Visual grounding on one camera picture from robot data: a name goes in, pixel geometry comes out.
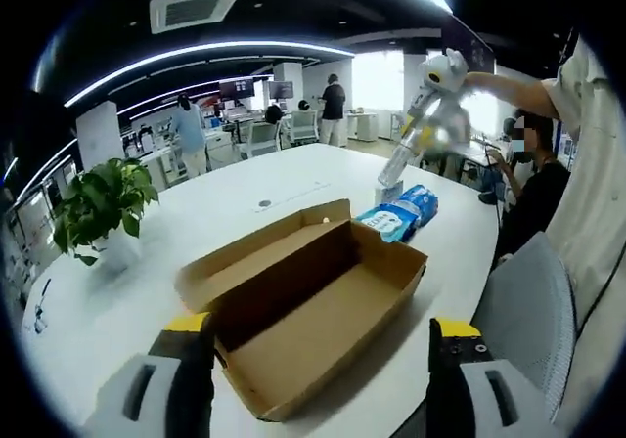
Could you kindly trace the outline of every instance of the air conditioner vent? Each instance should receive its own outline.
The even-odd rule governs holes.
[[[222,22],[235,1],[237,0],[151,0],[152,33]]]
[[[165,25],[202,21],[210,18],[219,0],[186,0],[167,5]]]

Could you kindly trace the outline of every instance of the open cardboard box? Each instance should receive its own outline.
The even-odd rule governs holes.
[[[283,421],[409,299],[426,256],[350,220],[349,200],[304,209],[182,269],[176,287],[209,311],[216,356],[258,418]]]

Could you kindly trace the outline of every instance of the blue package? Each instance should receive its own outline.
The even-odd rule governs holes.
[[[416,228],[437,213],[437,196],[424,186],[412,187],[392,203],[382,203],[356,219],[380,232],[385,242],[407,241]]]

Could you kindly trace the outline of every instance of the computer screen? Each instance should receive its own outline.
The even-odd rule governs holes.
[[[293,97],[292,81],[268,81],[270,99],[291,99]]]
[[[449,17],[443,24],[441,43],[444,52],[446,48],[461,52],[468,62],[469,71],[495,73],[496,58],[493,50],[459,20]]]
[[[254,97],[254,82],[251,79],[238,79],[219,83],[219,94],[222,101]]]

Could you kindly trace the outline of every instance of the white flower pot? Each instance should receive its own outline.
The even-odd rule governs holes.
[[[110,230],[106,239],[94,241],[94,246],[100,251],[98,258],[102,265],[114,273],[126,270],[141,257],[139,239],[126,233],[121,224]]]

